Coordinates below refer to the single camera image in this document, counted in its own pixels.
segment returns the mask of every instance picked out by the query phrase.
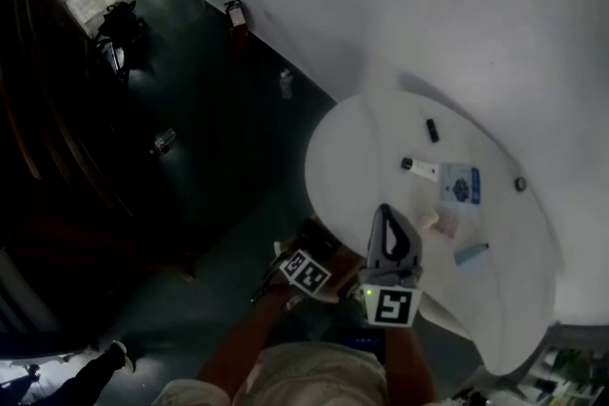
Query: forearm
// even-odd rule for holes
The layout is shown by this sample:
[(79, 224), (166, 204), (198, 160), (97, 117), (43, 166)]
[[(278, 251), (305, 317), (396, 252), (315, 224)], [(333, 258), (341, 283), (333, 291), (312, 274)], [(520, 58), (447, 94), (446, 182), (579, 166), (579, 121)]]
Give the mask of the forearm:
[(290, 292), (285, 291), (260, 298), (244, 321), (223, 340), (199, 373), (199, 379), (218, 386), (233, 399), (256, 364), (290, 296)]
[(409, 329), (385, 330), (385, 372), (391, 406), (423, 406), (438, 400), (431, 372)]

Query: sneaker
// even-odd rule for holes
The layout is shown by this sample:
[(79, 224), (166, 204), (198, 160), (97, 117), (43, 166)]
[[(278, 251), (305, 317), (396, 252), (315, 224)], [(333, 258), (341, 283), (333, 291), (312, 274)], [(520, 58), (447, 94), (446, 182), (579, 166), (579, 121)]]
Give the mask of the sneaker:
[(123, 342), (118, 341), (118, 340), (115, 340), (112, 343), (115, 343), (116, 346), (119, 349), (121, 349), (123, 351), (123, 354), (125, 355), (125, 365), (123, 366), (123, 369), (125, 369), (127, 372), (133, 374), (135, 372), (135, 366), (133, 365), (133, 362), (131, 361), (131, 359), (127, 355), (127, 347), (125, 346), (125, 344)]

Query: green floor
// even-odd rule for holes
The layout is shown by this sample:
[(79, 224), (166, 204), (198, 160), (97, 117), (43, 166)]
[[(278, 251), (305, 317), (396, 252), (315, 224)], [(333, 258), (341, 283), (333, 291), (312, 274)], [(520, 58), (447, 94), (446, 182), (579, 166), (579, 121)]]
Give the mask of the green floor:
[[(158, 187), (158, 224), (192, 228), (210, 250), (195, 282), (159, 275), (115, 314), (102, 345), (122, 338), (141, 358), (115, 374), (99, 405), (149, 404), (165, 383), (195, 377), (219, 340), (249, 309), (273, 257), (272, 243), (312, 213), (305, 193), (306, 145), (333, 102), (300, 75), (293, 99), (278, 84), (285, 61), (253, 39), (235, 61), (226, 26), (197, 0), (137, 0), (150, 25), (150, 56), (134, 70), (128, 98), (143, 150), (175, 129), (175, 147), (147, 161)], [(480, 363), (467, 340), (418, 319), (417, 333), (443, 396)]]

